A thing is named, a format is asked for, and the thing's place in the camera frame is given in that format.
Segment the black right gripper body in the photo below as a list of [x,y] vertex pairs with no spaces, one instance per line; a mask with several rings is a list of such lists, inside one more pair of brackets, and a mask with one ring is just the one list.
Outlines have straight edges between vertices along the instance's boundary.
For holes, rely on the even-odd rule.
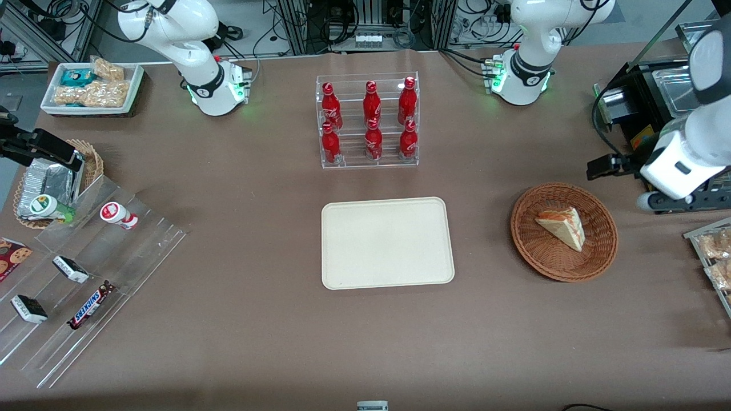
[[16,163],[33,162],[35,153],[33,148],[29,146],[29,142],[35,138],[35,135],[35,132],[26,132],[24,130],[2,130],[1,157]]

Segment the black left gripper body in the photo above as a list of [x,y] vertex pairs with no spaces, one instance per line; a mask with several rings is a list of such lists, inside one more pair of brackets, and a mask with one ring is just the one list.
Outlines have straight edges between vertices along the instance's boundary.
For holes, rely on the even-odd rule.
[[634,178],[640,178],[641,167],[642,162],[638,162],[634,156],[612,156],[611,176],[631,175]]

